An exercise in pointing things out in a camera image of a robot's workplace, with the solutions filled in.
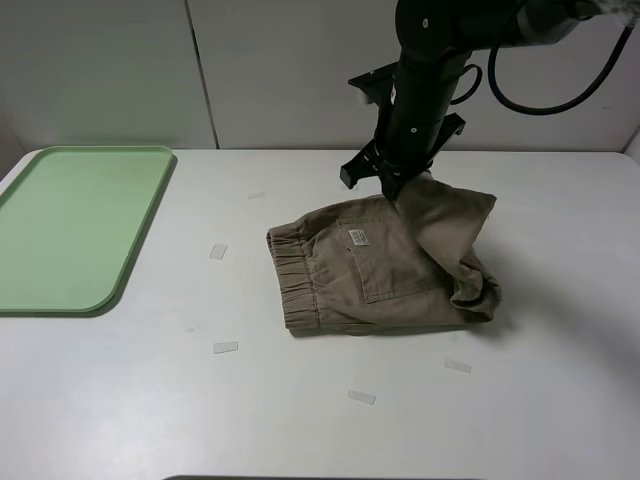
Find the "black cable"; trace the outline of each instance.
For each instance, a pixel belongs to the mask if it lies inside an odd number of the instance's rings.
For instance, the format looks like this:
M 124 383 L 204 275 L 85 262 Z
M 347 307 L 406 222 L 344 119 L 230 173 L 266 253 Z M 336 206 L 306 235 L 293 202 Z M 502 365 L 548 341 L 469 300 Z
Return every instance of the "black cable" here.
M 520 0 L 518 2 L 518 4 L 509 14 L 509 18 L 507 19 L 504 26 L 502 27 L 502 31 L 500 32 L 500 34 L 495 40 L 495 43 L 491 47 L 491 53 L 489 54 L 489 66 L 488 66 L 488 72 L 487 72 L 487 75 L 489 78 L 489 87 L 491 88 L 493 95 L 498 99 L 498 101 L 508 109 L 513 110 L 514 112 L 523 113 L 525 115 L 555 115 L 557 113 L 566 112 L 567 110 L 570 110 L 573 107 L 580 105 L 587 98 L 593 95 L 593 93 L 596 90 L 598 90 L 598 88 L 600 88 L 600 85 L 602 85 L 602 83 L 609 76 L 609 74 L 611 73 L 611 70 L 613 70 L 613 67 L 618 61 L 618 58 L 620 58 L 620 54 L 622 53 L 622 50 L 624 49 L 624 46 L 627 43 L 627 40 L 629 40 L 629 36 L 631 35 L 631 32 L 633 32 L 634 24 L 633 23 L 629 24 L 622 31 L 622 34 L 620 35 L 620 38 L 618 39 L 616 46 L 613 48 L 613 51 L 611 52 L 611 56 L 609 57 L 609 60 L 607 60 L 607 63 L 605 64 L 600 74 L 596 77 L 593 83 L 591 83 L 591 85 L 587 87 L 587 89 L 584 92 L 582 92 L 573 100 L 567 103 L 563 103 L 562 105 L 557 105 L 555 107 L 548 107 L 548 108 L 526 107 L 524 105 L 518 105 L 517 103 L 512 102 L 507 97 L 505 97 L 504 94 L 500 91 L 500 88 L 498 87 L 498 83 L 496 82 L 496 59 L 498 57 L 498 50 L 500 49 L 500 44 L 502 43 L 502 39 L 504 38 L 507 28 L 509 27 L 511 22 L 513 22 L 513 20 L 515 19 L 516 15 L 518 15 L 520 10 L 524 8 L 524 6 L 527 4 L 528 1 L 529 0 Z
M 466 102 L 467 100 L 469 100 L 473 96 L 473 94 L 476 93 L 476 90 L 478 90 L 478 87 L 482 83 L 482 69 L 478 65 L 472 63 L 464 67 L 464 70 L 462 70 L 462 75 L 460 76 L 462 77 L 464 74 L 466 74 L 470 70 L 473 70 L 474 68 L 476 69 L 476 79 L 474 80 L 471 88 L 461 97 L 451 100 L 451 102 L 449 102 L 449 105 L 460 105 L 462 102 Z

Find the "tape piece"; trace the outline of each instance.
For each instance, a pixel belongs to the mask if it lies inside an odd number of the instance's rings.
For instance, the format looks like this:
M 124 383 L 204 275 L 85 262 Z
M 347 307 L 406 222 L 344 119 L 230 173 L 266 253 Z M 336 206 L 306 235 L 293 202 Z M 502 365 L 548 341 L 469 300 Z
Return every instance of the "tape piece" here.
M 235 352 L 237 350 L 238 350 L 238 342 L 226 342 L 226 343 L 213 344 L 214 355 L 218 353 Z
M 224 253 L 226 251 L 227 251 L 227 245 L 223 243 L 216 243 L 213 246 L 213 250 L 211 250 L 211 254 L 209 255 L 209 258 L 211 260 L 222 260 L 222 258 L 224 257 Z
M 459 372 L 462 372 L 462 373 L 471 373 L 471 365 L 458 362 L 457 360 L 451 360 L 450 358 L 446 358 L 444 360 L 444 368 L 450 368 L 451 370 L 458 370 Z
M 349 394 L 347 396 L 351 400 L 357 400 L 358 402 L 366 403 L 367 405 L 373 405 L 373 403 L 376 401 L 375 395 L 358 392 L 357 390 L 349 390 Z

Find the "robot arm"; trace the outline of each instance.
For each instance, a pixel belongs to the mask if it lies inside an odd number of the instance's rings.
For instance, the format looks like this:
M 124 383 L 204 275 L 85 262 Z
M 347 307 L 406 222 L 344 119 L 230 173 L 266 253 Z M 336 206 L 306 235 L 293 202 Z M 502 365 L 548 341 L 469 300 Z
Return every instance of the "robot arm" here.
M 399 0 L 400 60 L 349 82 L 380 110 L 374 139 L 342 167 L 342 181 L 352 188 L 360 178 L 378 176 L 383 194 L 394 200 L 406 181 L 428 169 L 444 144 L 464 128 L 464 120 L 447 115 L 447 109 L 458 80 L 470 68 L 477 69 L 478 77 L 463 97 L 471 96 L 480 83 L 480 68 L 465 65 L 475 50 L 491 48 L 489 84 L 512 110 L 549 115 L 586 100 L 613 68 L 632 26 L 591 87 L 558 107 L 533 109 L 506 99 L 495 80 L 495 57 L 502 47 L 556 43 L 581 21 L 603 13 L 589 0 Z

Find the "khaki shorts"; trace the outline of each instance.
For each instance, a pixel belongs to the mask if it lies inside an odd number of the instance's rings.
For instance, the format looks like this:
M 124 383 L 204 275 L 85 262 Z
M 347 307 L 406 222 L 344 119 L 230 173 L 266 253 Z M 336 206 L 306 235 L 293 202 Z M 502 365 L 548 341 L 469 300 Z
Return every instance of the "khaki shorts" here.
M 272 228 L 286 327 L 361 335 L 490 321 L 500 287 L 472 244 L 495 200 L 423 174 L 394 204 L 376 195 Z

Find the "white tabletop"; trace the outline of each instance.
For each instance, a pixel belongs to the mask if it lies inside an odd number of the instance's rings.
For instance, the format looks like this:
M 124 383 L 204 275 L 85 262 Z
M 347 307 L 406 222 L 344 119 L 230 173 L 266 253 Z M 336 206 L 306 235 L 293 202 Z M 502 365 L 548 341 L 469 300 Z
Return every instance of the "white tabletop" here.
M 177 151 L 112 311 L 0 318 L 0 478 L 637 478 L 640 167 L 613 153 L 442 153 L 437 178 L 498 197 L 477 242 L 503 285 L 498 318 L 294 339 L 265 233 L 377 193 L 373 179 L 341 187 L 353 154 Z M 229 341 L 237 352 L 213 355 Z

